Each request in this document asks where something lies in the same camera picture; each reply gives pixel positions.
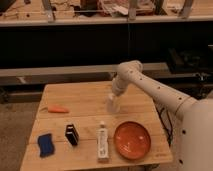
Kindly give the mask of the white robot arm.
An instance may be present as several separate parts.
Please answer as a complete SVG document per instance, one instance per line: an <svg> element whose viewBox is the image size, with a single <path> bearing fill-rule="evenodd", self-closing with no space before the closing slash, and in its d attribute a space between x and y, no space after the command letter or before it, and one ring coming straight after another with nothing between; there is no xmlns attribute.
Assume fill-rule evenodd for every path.
<svg viewBox="0 0 213 171"><path fill-rule="evenodd" d="M120 63L112 80L107 110L119 110L117 97L129 84L142 89L182 121L179 171L213 171L213 98L197 100L142 73L138 60Z"/></svg>

